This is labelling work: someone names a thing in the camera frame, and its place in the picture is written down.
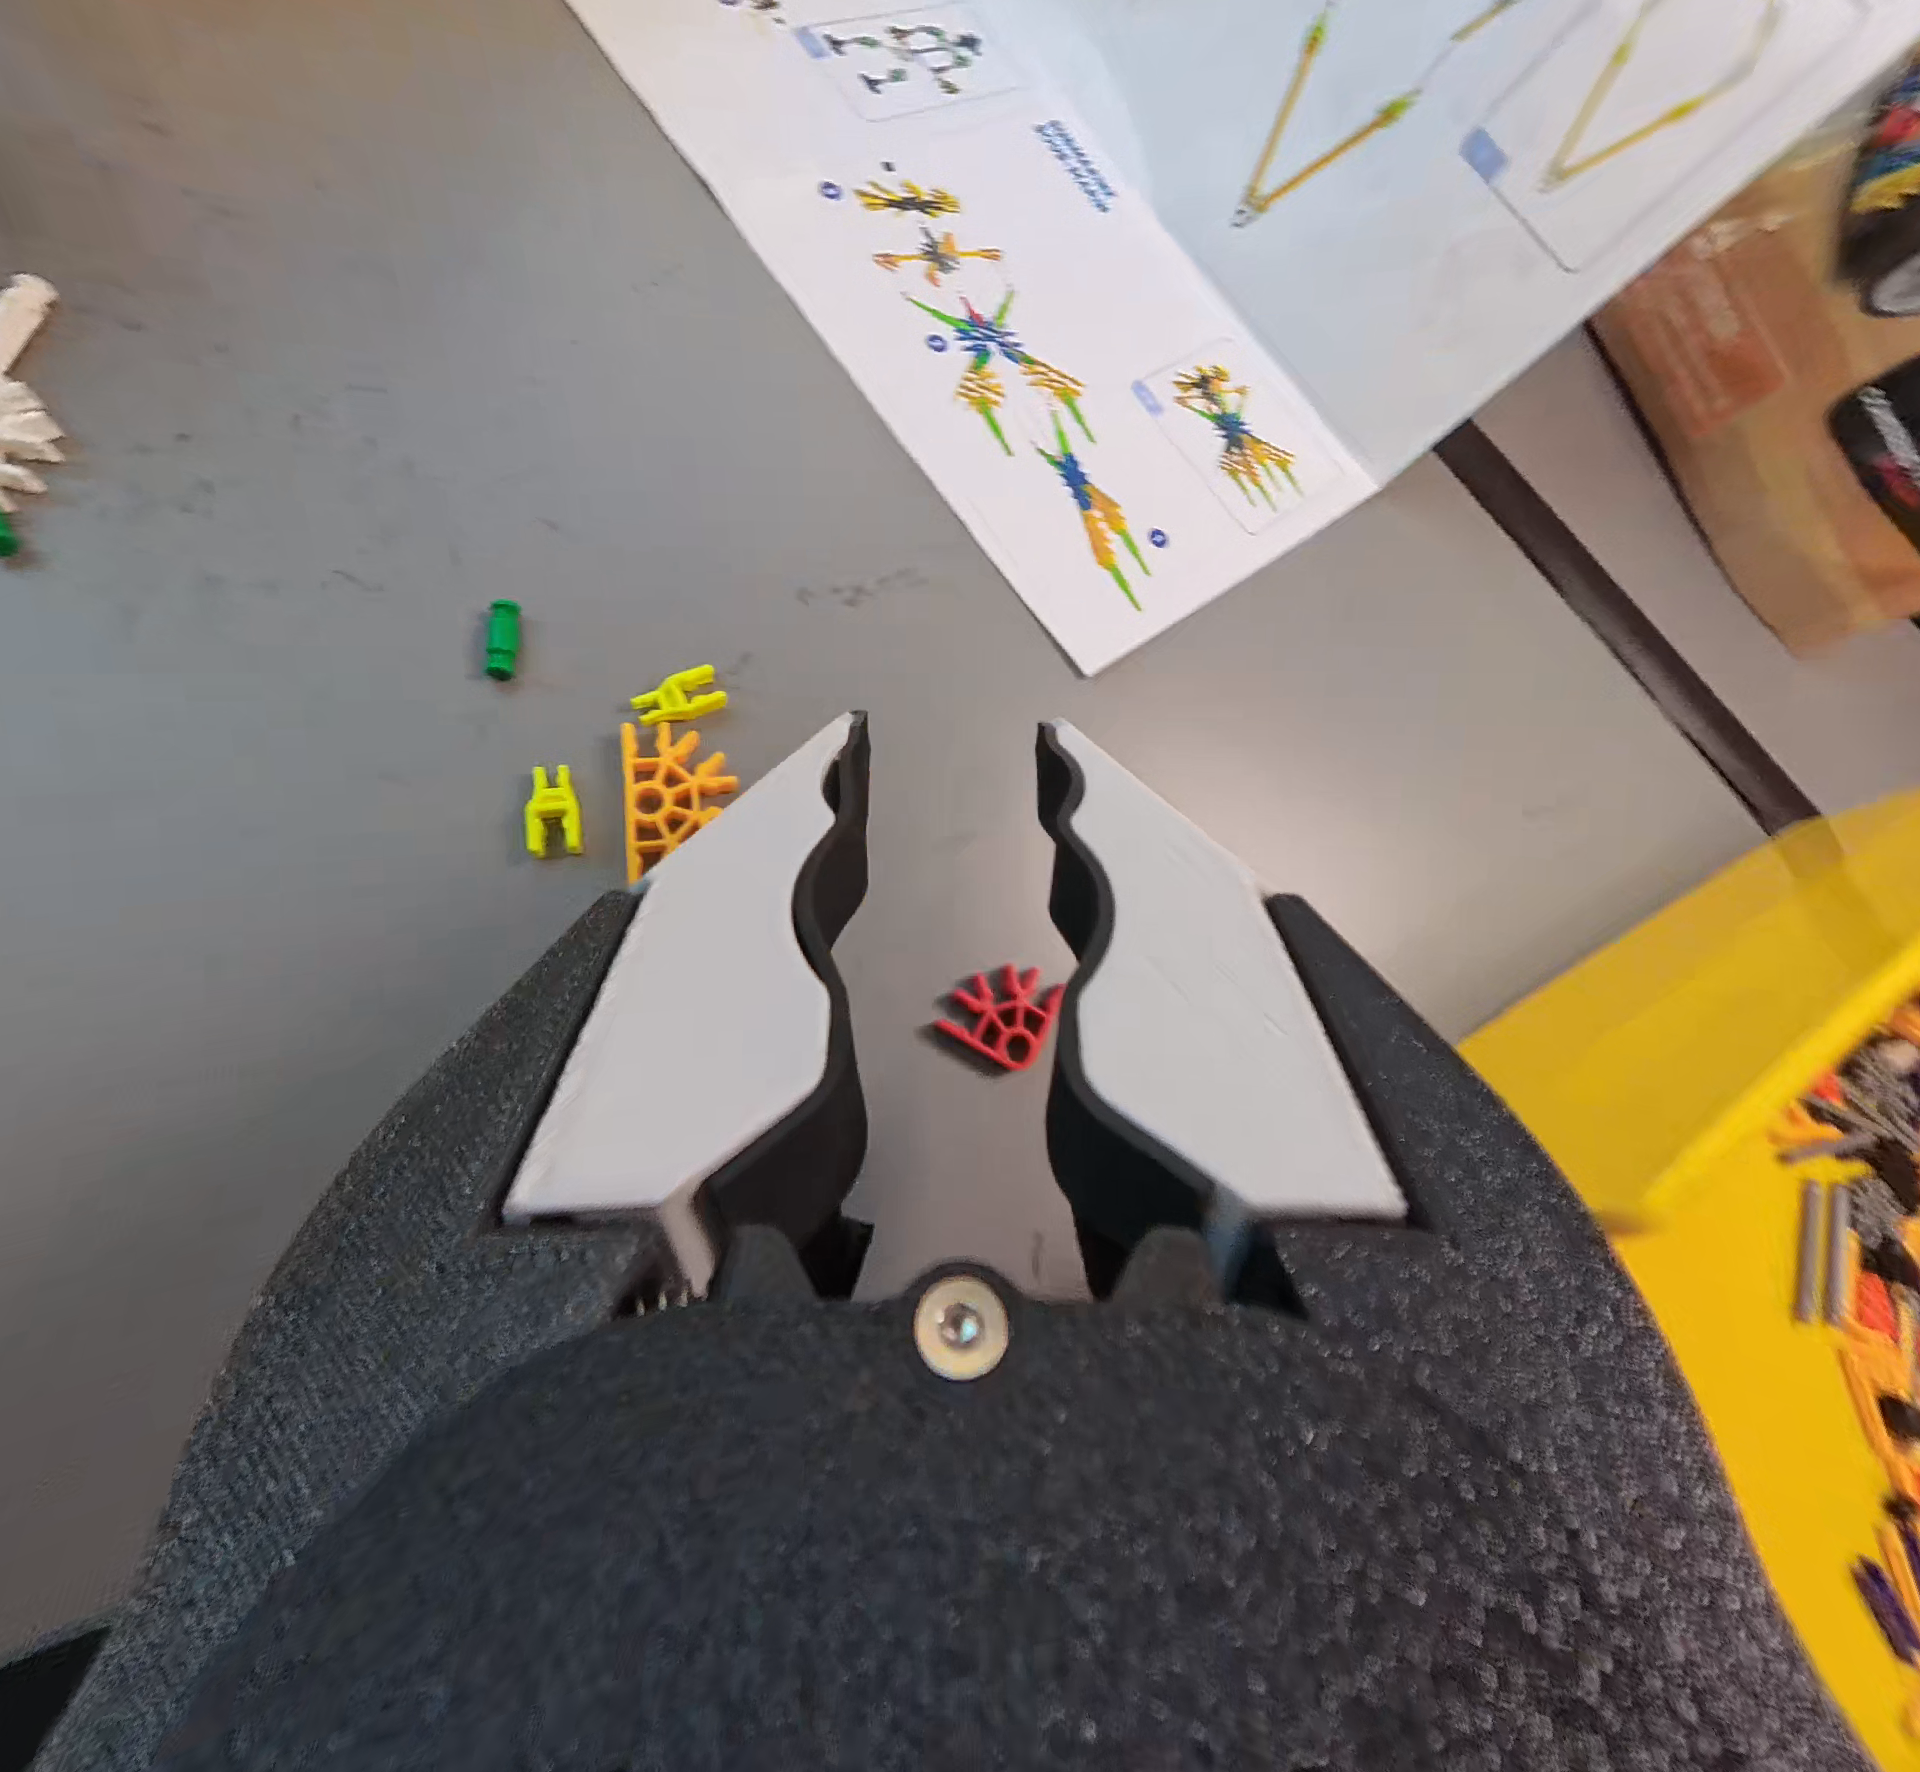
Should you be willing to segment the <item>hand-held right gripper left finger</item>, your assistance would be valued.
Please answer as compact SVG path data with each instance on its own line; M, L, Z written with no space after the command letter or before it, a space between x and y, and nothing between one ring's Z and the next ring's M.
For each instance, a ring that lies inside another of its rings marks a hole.
M642 1227L695 1298L766 1228L850 1298L866 1111L833 951L866 891L868 762L866 714L840 712L644 869L503 1227Z

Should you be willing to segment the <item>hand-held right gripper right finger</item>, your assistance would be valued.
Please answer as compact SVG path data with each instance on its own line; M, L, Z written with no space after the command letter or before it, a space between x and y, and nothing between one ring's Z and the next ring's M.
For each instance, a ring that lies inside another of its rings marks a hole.
M1260 881L1068 720L1036 736L1061 998L1049 1139L1110 1224L1399 1224L1410 1207Z

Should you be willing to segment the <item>red block connector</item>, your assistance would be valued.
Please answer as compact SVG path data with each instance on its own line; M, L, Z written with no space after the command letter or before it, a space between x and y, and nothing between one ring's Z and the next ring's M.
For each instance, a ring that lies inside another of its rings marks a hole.
M943 994L931 1030L997 1072L1019 1074L1046 1049L1063 997L1064 985L1046 983L1038 967L1002 963Z

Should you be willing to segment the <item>yellow half-round connector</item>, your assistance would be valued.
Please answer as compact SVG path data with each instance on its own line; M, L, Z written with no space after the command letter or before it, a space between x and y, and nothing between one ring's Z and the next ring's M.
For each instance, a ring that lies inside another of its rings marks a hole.
M732 797L739 778L724 752L703 752L697 728L659 725L619 728L619 818L626 884L637 888L707 824Z

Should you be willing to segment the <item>yellow plastic bin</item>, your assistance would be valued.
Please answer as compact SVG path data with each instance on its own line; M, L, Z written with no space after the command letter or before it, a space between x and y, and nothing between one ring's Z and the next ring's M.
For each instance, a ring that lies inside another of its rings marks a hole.
M1876 1500L1831 1347L1791 1318L1768 1137L1918 988L1918 805L1794 824L1463 1043L1605 1231L1658 1344L1619 1493L1752 1768L1916 1768L1916 1674L1851 1579Z

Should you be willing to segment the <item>pile of black orange pieces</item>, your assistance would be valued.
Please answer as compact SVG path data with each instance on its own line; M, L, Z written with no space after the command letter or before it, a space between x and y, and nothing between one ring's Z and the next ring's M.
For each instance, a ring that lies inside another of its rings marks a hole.
M1800 1183L1791 1318L1835 1352L1876 1487L1851 1579L1918 1664L1918 1005L1818 1076L1768 1137Z

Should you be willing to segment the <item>white snowflake connector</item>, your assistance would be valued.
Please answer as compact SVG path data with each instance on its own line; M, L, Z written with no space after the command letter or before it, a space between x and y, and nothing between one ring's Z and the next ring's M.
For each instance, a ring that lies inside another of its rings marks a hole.
M56 419L28 384L1 375L1 513L11 514L24 494L42 494L40 469L61 464L64 432Z

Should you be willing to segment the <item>grey desk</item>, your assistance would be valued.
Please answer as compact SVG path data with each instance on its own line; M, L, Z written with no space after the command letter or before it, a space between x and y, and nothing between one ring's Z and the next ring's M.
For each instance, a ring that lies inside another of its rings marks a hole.
M3 1652L118 1601L353 1148L618 879L613 727L713 661L758 780L868 714L861 1291L1074 1286L1045 1076L1068 718L1444 1032L1758 836L1423 464L1081 679L559 0L3 0L3 271L72 434L3 568ZM514 684L478 667L522 607ZM584 856L522 847L569 764Z

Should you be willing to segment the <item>folded paper instruction sheet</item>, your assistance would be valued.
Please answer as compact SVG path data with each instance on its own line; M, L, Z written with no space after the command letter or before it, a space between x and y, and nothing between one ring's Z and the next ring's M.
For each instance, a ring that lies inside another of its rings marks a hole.
M1092 676L1353 510L1918 0L562 0Z

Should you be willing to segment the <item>printed toy set box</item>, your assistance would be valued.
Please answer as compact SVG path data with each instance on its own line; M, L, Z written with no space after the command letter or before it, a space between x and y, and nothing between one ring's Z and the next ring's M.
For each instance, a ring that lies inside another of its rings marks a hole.
M1593 320L1718 568L1794 654L1918 614L1918 57Z

